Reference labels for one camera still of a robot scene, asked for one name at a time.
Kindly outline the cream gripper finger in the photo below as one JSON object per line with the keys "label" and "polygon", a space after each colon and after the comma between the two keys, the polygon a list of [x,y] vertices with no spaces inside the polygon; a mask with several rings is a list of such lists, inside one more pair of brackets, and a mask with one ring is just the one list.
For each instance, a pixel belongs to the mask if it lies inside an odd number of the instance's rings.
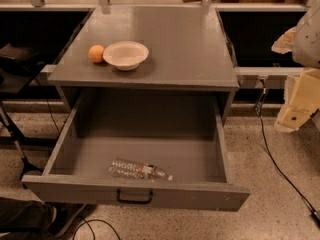
{"label": "cream gripper finger", "polygon": [[307,68],[297,75],[289,75],[282,105],[274,127],[277,131],[297,131],[320,108],[320,70]]}

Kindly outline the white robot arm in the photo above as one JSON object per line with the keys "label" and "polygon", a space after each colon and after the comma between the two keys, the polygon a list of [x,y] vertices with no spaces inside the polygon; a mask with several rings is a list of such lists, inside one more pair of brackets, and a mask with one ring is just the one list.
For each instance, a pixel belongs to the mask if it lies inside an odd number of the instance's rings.
{"label": "white robot arm", "polygon": [[277,115],[275,128],[290,133],[298,130],[320,109],[320,0],[315,0],[298,24],[282,34],[271,50],[292,53],[304,70],[289,75],[285,82],[285,104]]}

